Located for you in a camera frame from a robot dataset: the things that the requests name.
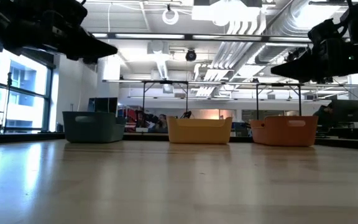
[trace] wooden table surface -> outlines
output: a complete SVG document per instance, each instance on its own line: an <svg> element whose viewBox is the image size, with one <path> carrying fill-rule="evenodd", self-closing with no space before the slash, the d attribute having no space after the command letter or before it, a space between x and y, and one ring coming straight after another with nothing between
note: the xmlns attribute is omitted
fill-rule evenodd
<svg viewBox="0 0 358 224"><path fill-rule="evenodd" d="M358 224L358 151L0 145L0 223Z"/></svg>

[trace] person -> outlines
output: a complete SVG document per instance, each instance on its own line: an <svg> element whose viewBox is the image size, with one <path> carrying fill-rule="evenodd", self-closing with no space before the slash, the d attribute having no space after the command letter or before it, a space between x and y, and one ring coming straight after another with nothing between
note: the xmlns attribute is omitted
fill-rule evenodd
<svg viewBox="0 0 358 224"><path fill-rule="evenodd" d="M155 124L153 129L157 133L168 133L167 115L160 114L158 122Z"/></svg>
<svg viewBox="0 0 358 224"><path fill-rule="evenodd" d="M332 128L336 125L333 114L333 103L330 103L327 106L320 106L320 109L314 112L313 116L318 117L318 125L324 128Z"/></svg>

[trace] security camera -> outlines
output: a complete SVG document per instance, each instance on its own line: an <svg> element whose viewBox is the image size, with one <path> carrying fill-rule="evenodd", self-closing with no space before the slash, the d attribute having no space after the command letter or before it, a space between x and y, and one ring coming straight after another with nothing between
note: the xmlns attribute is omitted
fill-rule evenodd
<svg viewBox="0 0 358 224"><path fill-rule="evenodd" d="M196 55L196 52L194 51L194 49L188 49L187 54L186 54L186 61L193 62L196 60L196 58L197 58L197 55Z"/></svg>

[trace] gray storage bin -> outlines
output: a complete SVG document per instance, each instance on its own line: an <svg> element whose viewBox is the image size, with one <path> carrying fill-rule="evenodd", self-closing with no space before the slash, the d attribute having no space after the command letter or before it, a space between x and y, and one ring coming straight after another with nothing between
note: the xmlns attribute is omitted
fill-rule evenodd
<svg viewBox="0 0 358 224"><path fill-rule="evenodd" d="M63 112L65 135L69 142L107 143L122 140L125 118L114 113Z"/></svg>

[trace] orange storage bin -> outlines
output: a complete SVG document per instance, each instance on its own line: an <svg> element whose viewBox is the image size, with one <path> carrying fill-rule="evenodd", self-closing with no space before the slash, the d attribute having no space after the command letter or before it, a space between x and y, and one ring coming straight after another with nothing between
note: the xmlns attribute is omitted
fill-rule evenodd
<svg viewBox="0 0 358 224"><path fill-rule="evenodd" d="M317 116L269 116L264 122L250 122L252 138L269 146L312 146L317 120Z"/></svg>
<svg viewBox="0 0 358 224"><path fill-rule="evenodd" d="M176 119L168 117L168 135L172 143L227 144L232 118Z"/></svg>

